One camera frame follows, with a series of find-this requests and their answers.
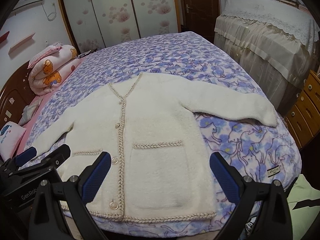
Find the sliding wardrobe door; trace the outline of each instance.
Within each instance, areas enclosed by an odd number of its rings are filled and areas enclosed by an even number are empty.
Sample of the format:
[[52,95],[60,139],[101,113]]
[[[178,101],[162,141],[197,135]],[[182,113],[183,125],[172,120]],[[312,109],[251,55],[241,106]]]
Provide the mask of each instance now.
[[63,3],[80,52],[105,48],[91,0],[63,0]]
[[92,0],[92,4],[107,47],[139,39],[131,0]]
[[177,33],[177,14],[174,0],[133,0],[142,38]]

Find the rolled comforter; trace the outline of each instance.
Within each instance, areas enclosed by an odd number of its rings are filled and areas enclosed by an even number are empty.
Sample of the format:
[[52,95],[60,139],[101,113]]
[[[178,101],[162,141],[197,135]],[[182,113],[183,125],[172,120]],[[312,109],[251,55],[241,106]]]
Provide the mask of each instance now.
[[29,75],[31,90],[39,96],[54,91],[80,64],[76,56],[73,46],[63,45],[61,50],[41,59]]

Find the cardigan sleeve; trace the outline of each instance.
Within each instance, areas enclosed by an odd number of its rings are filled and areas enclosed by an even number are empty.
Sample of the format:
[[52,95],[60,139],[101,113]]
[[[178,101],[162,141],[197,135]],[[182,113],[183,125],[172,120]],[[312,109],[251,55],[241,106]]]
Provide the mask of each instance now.
[[73,127],[75,120],[74,108],[67,108],[62,116],[43,131],[32,143],[37,150],[37,157],[50,150],[51,146],[60,138],[60,136]]
[[276,111],[270,101],[255,93],[243,94],[204,81],[190,81],[176,76],[167,88],[174,92],[181,105],[192,112],[212,114],[227,120],[253,118],[276,127]]

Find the metal screw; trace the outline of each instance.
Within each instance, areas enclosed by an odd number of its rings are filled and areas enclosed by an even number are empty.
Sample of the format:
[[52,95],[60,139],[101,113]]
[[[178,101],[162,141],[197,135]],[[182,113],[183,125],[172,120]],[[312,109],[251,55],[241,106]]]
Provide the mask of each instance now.
[[71,182],[76,182],[78,180],[78,176],[77,175],[72,175],[69,180]]
[[244,180],[245,182],[251,182],[251,181],[252,181],[252,178],[251,178],[250,176],[246,175],[246,176],[243,177],[243,180]]
[[42,180],[41,182],[40,182],[40,185],[41,186],[45,186],[45,185],[47,185],[48,184],[48,181],[46,180],[46,179],[44,179],[44,180]]
[[276,186],[281,186],[281,182],[279,181],[279,180],[277,180],[277,179],[275,179],[274,181],[273,181],[273,184],[275,184]]

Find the wooden dresser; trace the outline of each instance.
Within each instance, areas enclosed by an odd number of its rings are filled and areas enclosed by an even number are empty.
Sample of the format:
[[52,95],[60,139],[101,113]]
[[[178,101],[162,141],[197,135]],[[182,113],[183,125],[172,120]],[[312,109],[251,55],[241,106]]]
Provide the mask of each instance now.
[[285,121],[299,149],[304,147],[320,130],[320,79],[310,71],[297,102]]

